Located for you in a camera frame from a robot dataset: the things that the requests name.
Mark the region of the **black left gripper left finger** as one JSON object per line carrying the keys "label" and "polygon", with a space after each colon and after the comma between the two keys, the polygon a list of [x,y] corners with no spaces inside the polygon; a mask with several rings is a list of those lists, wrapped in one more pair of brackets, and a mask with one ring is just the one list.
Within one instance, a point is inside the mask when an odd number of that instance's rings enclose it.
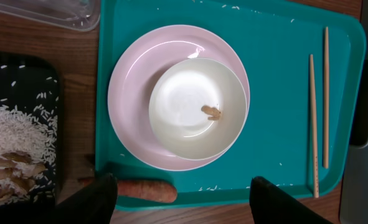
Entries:
{"label": "black left gripper left finger", "polygon": [[51,211],[54,224],[110,223],[117,200],[116,179],[104,175],[73,194]]}

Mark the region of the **cream bowl with leftovers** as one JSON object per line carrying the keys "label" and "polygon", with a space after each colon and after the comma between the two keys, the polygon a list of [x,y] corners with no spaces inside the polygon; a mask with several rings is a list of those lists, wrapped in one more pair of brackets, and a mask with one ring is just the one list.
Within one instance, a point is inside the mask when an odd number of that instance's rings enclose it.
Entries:
{"label": "cream bowl with leftovers", "polygon": [[230,149],[247,120],[238,76],[209,58],[169,68],[153,88],[149,122],[160,144],[183,159],[201,161]]}

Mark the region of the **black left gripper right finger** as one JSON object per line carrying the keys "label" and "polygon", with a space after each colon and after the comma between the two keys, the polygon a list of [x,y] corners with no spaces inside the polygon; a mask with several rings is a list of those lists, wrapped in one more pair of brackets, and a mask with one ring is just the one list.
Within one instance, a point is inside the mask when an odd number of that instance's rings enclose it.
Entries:
{"label": "black left gripper right finger", "polygon": [[249,205],[255,224],[329,223],[261,176],[252,179]]}

